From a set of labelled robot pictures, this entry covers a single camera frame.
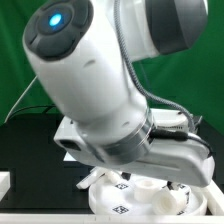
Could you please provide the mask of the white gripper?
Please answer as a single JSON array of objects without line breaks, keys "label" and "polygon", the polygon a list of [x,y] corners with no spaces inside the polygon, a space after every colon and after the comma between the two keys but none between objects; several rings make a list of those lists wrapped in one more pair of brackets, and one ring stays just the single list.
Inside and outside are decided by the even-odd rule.
[{"label": "white gripper", "polygon": [[178,190],[177,183],[206,187],[215,168],[209,149],[196,135],[191,135],[187,141],[153,139],[144,147],[143,155],[130,163],[127,155],[100,161],[77,144],[67,152],[82,164],[122,171],[125,180],[130,180],[131,174],[166,180],[169,190]]}]

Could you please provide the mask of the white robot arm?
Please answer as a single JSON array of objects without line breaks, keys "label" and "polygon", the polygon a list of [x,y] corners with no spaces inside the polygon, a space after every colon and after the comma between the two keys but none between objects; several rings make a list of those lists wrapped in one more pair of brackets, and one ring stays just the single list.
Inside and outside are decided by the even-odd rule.
[{"label": "white robot arm", "polygon": [[47,0],[23,48],[64,118],[55,142],[91,166],[205,187],[215,162],[181,105],[145,90],[133,62],[190,48],[207,0]]}]

